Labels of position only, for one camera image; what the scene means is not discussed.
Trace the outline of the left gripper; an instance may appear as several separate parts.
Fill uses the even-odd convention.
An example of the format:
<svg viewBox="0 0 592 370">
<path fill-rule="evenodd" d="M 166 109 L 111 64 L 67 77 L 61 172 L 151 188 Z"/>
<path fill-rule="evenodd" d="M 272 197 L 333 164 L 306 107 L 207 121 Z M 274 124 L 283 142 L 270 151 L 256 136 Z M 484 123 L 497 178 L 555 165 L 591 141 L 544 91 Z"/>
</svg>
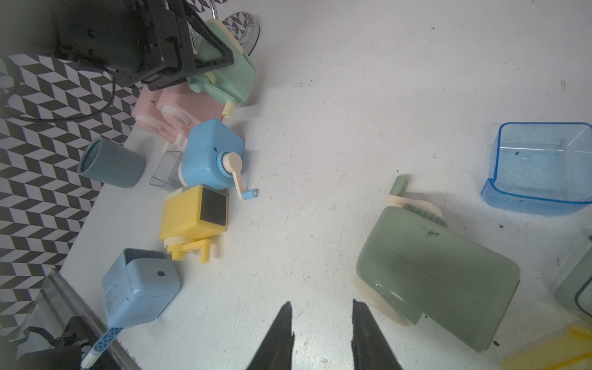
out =
<svg viewBox="0 0 592 370">
<path fill-rule="evenodd" d="M 164 89 L 234 63 L 186 1 L 52 1 L 49 18 L 56 58 L 110 69 L 121 86 Z"/>
</svg>

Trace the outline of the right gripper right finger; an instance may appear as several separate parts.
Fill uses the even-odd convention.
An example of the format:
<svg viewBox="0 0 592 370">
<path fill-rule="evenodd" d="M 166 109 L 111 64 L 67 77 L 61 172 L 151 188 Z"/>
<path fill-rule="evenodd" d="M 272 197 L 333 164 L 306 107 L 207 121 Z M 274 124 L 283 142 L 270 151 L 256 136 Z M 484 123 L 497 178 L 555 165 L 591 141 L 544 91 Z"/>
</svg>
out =
<svg viewBox="0 0 592 370">
<path fill-rule="evenodd" d="M 353 301 L 351 349 L 355 370 L 402 370 L 368 305 Z"/>
</svg>

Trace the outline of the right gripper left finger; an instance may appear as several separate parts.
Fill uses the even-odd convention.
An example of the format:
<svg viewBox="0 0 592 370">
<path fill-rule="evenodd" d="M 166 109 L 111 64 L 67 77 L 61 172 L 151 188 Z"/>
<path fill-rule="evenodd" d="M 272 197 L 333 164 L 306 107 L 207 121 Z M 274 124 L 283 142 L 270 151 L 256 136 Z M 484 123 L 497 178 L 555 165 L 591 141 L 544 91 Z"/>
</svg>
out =
<svg viewBox="0 0 592 370">
<path fill-rule="evenodd" d="M 282 305 L 248 370 L 291 370 L 295 336 L 291 302 Z"/>
</svg>

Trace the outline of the mint green pencil sharpener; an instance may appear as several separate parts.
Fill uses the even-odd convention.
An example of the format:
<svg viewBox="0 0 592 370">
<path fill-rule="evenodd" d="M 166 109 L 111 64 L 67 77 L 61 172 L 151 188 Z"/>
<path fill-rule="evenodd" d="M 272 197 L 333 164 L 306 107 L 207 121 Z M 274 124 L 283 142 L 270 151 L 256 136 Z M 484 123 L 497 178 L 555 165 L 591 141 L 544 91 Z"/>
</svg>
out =
<svg viewBox="0 0 592 370">
<path fill-rule="evenodd" d="M 222 105 L 222 116 L 229 118 L 235 106 L 246 103 L 254 87 L 256 69 L 245 49 L 230 30 L 217 19 L 206 21 L 213 32 L 233 53 L 234 63 L 188 78 L 189 88 L 207 93 Z"/>
</svg>

